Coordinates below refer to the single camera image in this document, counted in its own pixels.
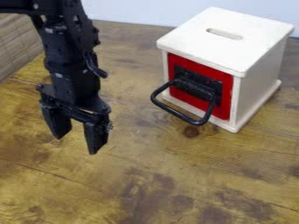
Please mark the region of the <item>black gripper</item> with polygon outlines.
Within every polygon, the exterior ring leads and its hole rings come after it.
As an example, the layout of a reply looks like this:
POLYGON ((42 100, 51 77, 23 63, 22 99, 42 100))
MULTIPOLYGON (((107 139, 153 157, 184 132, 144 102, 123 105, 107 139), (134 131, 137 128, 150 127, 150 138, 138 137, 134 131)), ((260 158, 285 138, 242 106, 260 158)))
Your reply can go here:
POLYGON ((110 107, 98 97, 99 79, 107 74, 98 68, 93 51, 69 45, 45 45, 43 66, 50 84, 41 84, 39 105, 51 135, 61 139, 70 131, 70 120, 83 127, 87 153, 94 155, 107 143, 110 107))

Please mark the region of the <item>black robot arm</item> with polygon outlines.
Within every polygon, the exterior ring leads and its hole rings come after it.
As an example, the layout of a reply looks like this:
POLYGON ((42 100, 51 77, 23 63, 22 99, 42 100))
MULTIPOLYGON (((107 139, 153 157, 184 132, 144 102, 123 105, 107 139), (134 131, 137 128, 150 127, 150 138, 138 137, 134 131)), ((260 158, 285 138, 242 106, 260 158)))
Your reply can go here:
POLYGON ((0 0, 0 13, 26 15, 41 37, 43 67, 50 83, 39 84, 43 121, 55 138, 82 123, 87 153, 107 143, 110 107, 98 97, 99 80, 107 73, 98 68, 93 48, 99 44, 79 0, 0 0))

